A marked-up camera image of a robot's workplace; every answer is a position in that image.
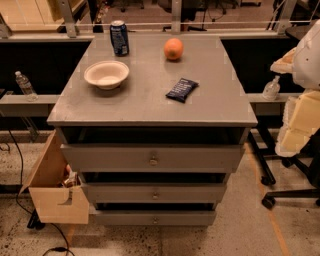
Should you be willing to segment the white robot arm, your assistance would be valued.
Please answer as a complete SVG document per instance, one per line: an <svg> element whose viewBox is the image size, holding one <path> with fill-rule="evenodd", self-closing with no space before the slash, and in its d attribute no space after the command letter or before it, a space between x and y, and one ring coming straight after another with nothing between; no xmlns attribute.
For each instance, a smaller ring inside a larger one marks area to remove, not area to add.
<svg viewBox="0 0 320 256"><path fill-rule="evenodd" d="M320 129L320 21L317 20L298 45L271 65L271 70L291 73L293 82L304 92L289 97L284 108L275 152L292 157Z"/></svg>

